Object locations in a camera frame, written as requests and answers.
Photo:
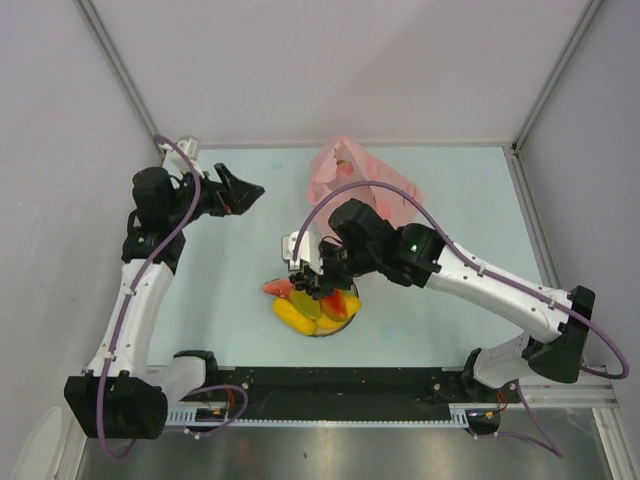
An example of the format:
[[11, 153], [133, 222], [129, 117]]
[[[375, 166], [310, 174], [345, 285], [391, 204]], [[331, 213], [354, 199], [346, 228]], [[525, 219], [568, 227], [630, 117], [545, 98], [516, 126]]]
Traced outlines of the red fake mango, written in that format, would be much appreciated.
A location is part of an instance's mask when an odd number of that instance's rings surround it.
[[320, 306], [323, 313], [332, 321], [344, 322], [349, 318], [348, 308], [340, 289], [335, 289], [329, 296], [321, 298]]

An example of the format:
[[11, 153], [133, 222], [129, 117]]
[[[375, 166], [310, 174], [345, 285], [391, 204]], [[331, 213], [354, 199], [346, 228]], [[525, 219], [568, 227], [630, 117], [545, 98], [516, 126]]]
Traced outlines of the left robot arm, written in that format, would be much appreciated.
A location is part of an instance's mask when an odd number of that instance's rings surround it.
[[64, 387], [90, 438], [156, 439], [170, 407], [193, 394], [210, 399], [220, 390], [221, 373], [210, 351], [183, 350], [168, 366], [147, 372], [158, 313], [186, 243], [183, 228], [201, 215], [242, 215], [265, 192], [222, 163], [214, 169], [216, 180], [190, 172], [174, 180], [162, 167], [146, 168], [132, 179], [135, 208], [127, 221], [114, 310], [96, 355]]

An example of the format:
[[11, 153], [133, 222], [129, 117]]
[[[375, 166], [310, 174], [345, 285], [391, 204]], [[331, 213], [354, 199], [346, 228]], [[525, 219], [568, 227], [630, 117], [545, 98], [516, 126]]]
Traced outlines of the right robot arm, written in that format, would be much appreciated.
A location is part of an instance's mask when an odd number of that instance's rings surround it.
[[397, 285], [457, 296], [521, 329], [512, 340], [469, 354], [461, 376], [469, 399], [484, 401], [497, 388], [530, 374], [561, 384], [578, 380], [589, 329], [576, 317], [591, 316], [593, 291], [526, 282], [481, 264], [431, 227], [410, 223], [394, 228], [355, 199], [338, 207], [329, 225], [338, 241], [319, 243], [321, 283], [347, 287], [355, 278], [377, 272]]

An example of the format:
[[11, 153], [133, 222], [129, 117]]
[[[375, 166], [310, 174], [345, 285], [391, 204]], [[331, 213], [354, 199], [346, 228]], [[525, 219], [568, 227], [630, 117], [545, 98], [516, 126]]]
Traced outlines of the orange yellow fake mango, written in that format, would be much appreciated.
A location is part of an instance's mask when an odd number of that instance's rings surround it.
[[324, 330], [340, 329], [346, 326], [348, 322], [352, 319], [352, 317], [360, 311], [362, 304], [360, 299], [357, 296], [351, 295], [348, 293], [343, 293], [343, 296], [346, 302], [346, 306], [348, 308], [349, 318], [344, 322], [335, 322], [335, 321], [332, 321], [330, 318], [328, 318], [322, 311], [322, 316], [315, 321], [319, 329], [324, 329]]

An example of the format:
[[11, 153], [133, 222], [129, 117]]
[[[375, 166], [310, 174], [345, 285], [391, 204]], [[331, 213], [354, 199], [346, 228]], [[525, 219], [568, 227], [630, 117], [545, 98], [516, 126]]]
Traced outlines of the red watermelon slice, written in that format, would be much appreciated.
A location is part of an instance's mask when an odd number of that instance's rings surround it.
[[292, 290], [293, 285], [288, 278], [274, 279], [262, 286], [264, 293], [280, 298], [288, 298]]

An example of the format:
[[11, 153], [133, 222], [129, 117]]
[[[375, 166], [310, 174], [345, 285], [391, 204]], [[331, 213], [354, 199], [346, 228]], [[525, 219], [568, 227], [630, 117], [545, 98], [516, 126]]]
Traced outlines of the black fake grapes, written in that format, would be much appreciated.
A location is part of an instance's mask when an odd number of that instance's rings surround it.
[[332, 296], [336, 288], [312, 270], [293, 272], [288, 277], [292, 288], [304, 292], [313, 300]]

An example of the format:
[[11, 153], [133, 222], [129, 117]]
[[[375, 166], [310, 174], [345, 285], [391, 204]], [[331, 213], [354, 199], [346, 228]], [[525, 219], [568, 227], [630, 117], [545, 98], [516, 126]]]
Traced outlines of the yellow fake banana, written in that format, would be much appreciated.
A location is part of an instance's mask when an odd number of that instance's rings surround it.
[[297, 311], [295, 306], [284, 298], [275, 298], [272, 303], [275, 315], [287, 326], [299, 334], [313, 336], [317, 332], [316, 323]]

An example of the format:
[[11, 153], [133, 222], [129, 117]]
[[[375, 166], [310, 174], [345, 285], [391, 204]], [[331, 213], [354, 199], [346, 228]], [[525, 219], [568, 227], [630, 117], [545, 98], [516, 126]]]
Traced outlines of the round printed plate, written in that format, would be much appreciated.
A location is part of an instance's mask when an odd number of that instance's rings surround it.
[[320, 299], [295, 290], [287, 278], [264, 283], [262, 291], [274, 297], [272, 309], [282, 323], [309, 337], [327, 337], [344, 330], [362, 308], [355, 284]]

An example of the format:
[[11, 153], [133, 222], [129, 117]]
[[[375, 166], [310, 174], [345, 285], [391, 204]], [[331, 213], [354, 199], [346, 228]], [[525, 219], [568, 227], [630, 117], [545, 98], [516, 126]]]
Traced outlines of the yellow fake starfruit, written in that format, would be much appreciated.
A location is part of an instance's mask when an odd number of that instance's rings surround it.
[[313, 299], [304, 290], [292, 289], [289, 293], [289, 300], [302, 316], [310, 320], [317, 320], [322, 316], [320, 302]]

